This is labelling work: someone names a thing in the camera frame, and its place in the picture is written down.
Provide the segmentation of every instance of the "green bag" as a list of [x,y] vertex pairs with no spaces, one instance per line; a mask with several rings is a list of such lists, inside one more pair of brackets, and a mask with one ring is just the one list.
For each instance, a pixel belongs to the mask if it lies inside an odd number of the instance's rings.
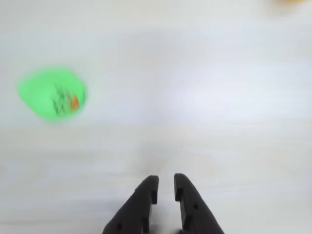
[[18,91],[30,109],[48,120],[74,115],[86,100],[84,83],[67,69],[35,73],[20,84]]

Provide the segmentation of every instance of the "white table surface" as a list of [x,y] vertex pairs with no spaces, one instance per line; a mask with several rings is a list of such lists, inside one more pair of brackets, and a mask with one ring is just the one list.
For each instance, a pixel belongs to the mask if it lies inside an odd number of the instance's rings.
[[[0,233],[100,234],[148,175],[151,225],[181,228],[186,174],[227,234],[312,233],[312,2],[0,1]],[[16,84],[62,65],[80,115]]]

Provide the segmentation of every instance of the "white surface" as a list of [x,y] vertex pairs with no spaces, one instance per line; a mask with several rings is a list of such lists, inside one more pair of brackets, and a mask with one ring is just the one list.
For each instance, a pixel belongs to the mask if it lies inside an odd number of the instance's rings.
[[[225,233],[312,233],[312,5],[274,1],[0,1],[0,232],[101,233],[147,176],[152,226],[181,227],[185,173]],[[72,121],[20,100],[68,66]]]

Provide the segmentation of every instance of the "green object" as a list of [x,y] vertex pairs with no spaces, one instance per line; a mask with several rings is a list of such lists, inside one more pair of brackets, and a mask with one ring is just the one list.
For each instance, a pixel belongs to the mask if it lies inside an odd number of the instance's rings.
[[67,69],[49,69],[32,74],[20,84],[18,91],[30,109],[48,120],[74,115],[86,100],[84,83]]

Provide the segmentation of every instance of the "green toy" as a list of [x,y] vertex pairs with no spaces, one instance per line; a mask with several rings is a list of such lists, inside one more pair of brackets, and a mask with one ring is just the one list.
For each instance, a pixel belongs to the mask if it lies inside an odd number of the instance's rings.
[[67,69],[40,71],[18,87],[19,96],[37,115],[60,120],[74,115],[86,100],[83,82]]

